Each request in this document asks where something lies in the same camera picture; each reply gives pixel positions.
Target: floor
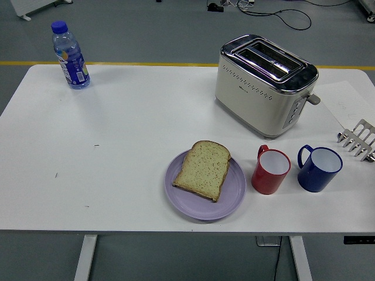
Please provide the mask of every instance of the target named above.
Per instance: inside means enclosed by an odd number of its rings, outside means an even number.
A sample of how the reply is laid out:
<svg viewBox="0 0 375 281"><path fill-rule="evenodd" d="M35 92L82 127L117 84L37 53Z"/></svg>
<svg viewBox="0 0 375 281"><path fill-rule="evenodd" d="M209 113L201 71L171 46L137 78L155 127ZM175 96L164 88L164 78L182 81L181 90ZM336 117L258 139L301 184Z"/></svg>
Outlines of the floor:
<svg viewBox="0 0 375 281"><path fill-rule="evenodd" d="M318 67L361 69L375 84L375 25L357 0L331 7L256 0L249 11L282 9L305 12L311 27L293 29L309 26L297 11L277 14L291 28L275 15L248 16L234 6L208 12L203 0L75 0L32 12L27 22L15 15L9 0L0 1L0 114L30 66L56 62L50 24L58 19L76 35L88 63L217 64L223 44L251 33ZM73 280L82 240L83 234L2 231L0 280ZM314 281L375 275L374 245L344 245L342 234L306 236L304 243ZM90 280L273 280L278 249L258 247L248 235L103 235ZM287 239L276 280L297 280Z"/></svg>

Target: red cup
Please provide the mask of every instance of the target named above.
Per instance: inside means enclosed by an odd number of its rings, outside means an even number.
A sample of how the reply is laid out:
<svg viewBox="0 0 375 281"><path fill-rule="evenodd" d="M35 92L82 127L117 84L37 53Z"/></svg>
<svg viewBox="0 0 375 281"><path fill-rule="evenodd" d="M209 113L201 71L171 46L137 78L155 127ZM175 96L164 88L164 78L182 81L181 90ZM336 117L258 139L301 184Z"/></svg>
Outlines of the red cup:
<svg viewBox="0 0 375 281"><path fill-rule="evenodd" d="M291 161L284 152L261 145L251 184L259 193L275 193L290 169Z"/></svg>

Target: yellow floor line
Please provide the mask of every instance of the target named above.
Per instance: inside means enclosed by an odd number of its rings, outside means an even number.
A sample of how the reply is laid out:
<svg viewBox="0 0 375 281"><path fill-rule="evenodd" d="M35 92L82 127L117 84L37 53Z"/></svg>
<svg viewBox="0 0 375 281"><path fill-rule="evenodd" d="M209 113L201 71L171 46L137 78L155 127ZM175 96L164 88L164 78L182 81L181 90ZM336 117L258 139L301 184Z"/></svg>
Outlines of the yellow floor line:
<svg viewBox="0 0 375 281"><path fill-rule="evenodd" d="M34 66L35 64L58 64L56 61L0 61L0 66ZM89 61L88 65L105 66L196 66L217 67L217 63L126 63ZM375 66L316 66L317 68L375 70Z"/></svg>

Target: toast rack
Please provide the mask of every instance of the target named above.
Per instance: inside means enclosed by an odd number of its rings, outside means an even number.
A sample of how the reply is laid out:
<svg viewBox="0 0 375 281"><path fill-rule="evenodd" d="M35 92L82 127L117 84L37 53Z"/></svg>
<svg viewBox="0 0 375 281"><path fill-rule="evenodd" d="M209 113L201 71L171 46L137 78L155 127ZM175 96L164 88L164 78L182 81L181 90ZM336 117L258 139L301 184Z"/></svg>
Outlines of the toast rack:
<svg viewBox="0 0 375 281"><path fill-rule="evenodd" d="M359 126L362 126L362 129L356 134L355 131ZM375 127L366 120L361 119L352 131L345 129L342 133L338 133L337 142L343 140L345 140L343 145L344 148L348 145L352 145L349 148L349 152L357 150L354 155L355 157L364 153L361 161L375 162L375 150L372 151L371 147L375 142Z"/></svg>

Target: bottle label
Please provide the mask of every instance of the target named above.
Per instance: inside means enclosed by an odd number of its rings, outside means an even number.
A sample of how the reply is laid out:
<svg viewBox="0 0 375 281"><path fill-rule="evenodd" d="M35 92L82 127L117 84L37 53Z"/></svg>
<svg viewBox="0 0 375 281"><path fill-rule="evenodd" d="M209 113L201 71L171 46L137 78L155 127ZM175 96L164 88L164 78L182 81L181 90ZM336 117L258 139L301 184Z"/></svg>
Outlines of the bottle label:
<svg viewBox="0 0 375 281"><path fill-rule="evenodd" d="M82 54L69 61L68 54L65 51L57 52L56 56L59 58L61 68L63 69L68 84L80 85L90 78Z"/></svg>

